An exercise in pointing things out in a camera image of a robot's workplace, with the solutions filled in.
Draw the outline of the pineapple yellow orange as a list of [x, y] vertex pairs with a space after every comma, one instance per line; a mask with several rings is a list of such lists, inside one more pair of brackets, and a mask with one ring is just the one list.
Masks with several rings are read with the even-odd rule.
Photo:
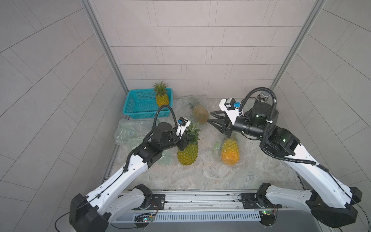
[[170, 100], [166, 91], [167, 85], [161, 81], [154, 85], [154, 92], [156, 93], [156, 103], [158, 107], [168, 105]]

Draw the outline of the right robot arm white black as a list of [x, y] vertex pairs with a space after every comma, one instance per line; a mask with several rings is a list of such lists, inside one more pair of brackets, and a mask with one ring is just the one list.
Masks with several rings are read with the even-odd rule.
[[292, 167], [311, 187], [311, 190], [280, 188], [263, 183], [256, 192], [261, 208], [284, 205], [310, 213], [321, 223], [340, 228], [353, 224], [362, 192], [336, 179], [320, 164], [289, 130], [276, 125], [279, 115], [275, 111], [270, 119], [268, 113], [250, 110], [247, 115], [237, 111], [213, 111], [208, 123], [226, 136], [233, 132], [253, 137], [260, 148], [271, 158], [283, 161]]

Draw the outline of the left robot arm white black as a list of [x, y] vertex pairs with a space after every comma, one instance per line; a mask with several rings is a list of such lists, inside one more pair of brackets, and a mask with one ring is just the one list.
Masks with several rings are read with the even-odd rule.
[[140, 184], [123, 195], [123, 190], [144, 173], [163, 151], [178, 147], [185, 149], [195, 135], [184, 134], [180, 139], [155, 141], [150, 136], [129, 153], [126, 164], [108, 180], [87, 195], [77, 194], [71, 201], [69, 223], [76, 232], [104, 232], [110, 223], [132, 209], [147, 209], [152, 191]]

